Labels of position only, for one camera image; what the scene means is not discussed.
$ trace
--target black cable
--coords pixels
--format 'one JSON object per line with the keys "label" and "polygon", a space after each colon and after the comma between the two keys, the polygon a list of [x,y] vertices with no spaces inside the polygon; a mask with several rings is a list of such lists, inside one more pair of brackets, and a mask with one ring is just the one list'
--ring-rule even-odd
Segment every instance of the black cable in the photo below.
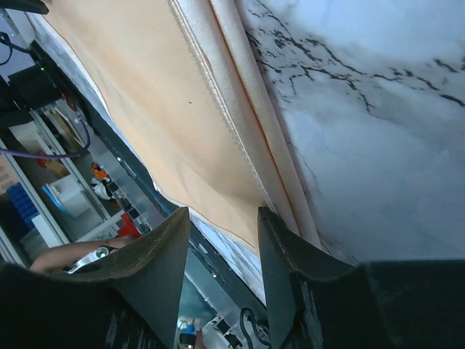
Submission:
{"label": "black cable", "polygon": [[271,343],[268,342],[267,340],[264,340],[263,338],[261,338],[259,336],[259,331],[256,327],[256,318],[255,318],[255,314],[254,312],[252,311],[252,309],[249,309],[249,308],[242,308],[242,310],[240,311],[240,317],[239,317],[239,326],[240,326],[240,330],[242,331],[244,337],[246,338],[246,342],[247,342],[247,346],[248,346],[248,349],[254,349],[254,344],[252,343],[252,338],[250,337],[250,335],[248,334],[247,332],[247,329],[246,329],[246,325],[244,324],[244,316],[245,314],[248,313],[248,321],[251,323],[252,325],[252,330],[254,331],[254,334],[255,334],[255,337],[257,338],[257,340],[263,344],[263,345],[267,345],[268,348],[271,348]]}
{"label": "black cable", "polygon": [[17,51],[24,52],[24,53],[29,53],[28,49],[23,49],[22,47],[13,44],[11,40],[9,39],[8,34],[5,33],[4,31],[0,31],[0,43],[5,46],[8,46],[9,48],[8,58],[4,62],[0,63],[0,66],[7,64],[9,60],[12,59],[13,49],[16,49]]}

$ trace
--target peach cloth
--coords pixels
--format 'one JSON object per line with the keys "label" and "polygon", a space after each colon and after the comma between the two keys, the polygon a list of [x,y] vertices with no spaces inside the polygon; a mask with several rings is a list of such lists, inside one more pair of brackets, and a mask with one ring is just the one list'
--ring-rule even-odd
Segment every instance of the peach cloth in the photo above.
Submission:
{"label": "peach cloth", "polygon": [[[257,207],[269,206],[318,246],[302,188],[289,182],[295,169],[275,115],[257,115],[251,102],[263,91],[251,97],[254,86],[235,67],[209,2],[199,1],[214,39],[208,49],[181,3],[54,0],[44,18],[76,53],[165,197],[255,250]],[[278,146],[270,142],[276,137]]]}

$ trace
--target white container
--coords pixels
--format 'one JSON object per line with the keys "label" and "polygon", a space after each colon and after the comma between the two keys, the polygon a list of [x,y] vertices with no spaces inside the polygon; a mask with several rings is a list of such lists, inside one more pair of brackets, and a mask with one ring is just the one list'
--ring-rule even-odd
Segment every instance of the white container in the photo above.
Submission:
{"label": "white container", "polygon": [[86,197],[78,183],[69,174],[53,183],[42,187],[55,206],[71,217],[76,218],[90,209]]}

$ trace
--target purple cable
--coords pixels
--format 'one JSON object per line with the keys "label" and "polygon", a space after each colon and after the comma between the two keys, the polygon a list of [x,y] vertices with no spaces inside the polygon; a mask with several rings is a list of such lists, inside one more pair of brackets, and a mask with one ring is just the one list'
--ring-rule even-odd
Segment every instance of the purple cable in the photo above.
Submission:
{"label": "purple cable", "polygon": [[85,131],[86,137],[87,137],[87,143],[86,143],[86,145],[84,147],[82,147],[82,149],[79,149],[75,153],[61,154],[61,155],[46,155],[46,154],[41,155],[41,154],[24,153],[22,151],[12,151],[11,149],[3,149],[3,148],[0,148],[0,153],[5,153],[5,154],[13,155],[13,156],[20,156],[22,158],[46,159],[46,160],[69,159],[69,158],[75,158],[77,156],[80,156],[80,155],[84,154],[87,151],[87,149],[89,149],[89,146],[90,146],[90,134],[89,134],[89,130],[87,129],[87,126],[84,123],[84,121],[82,121],[82,120],[79,120],[79,121],[81,122],[82,126],[84,127],[84,131]]}

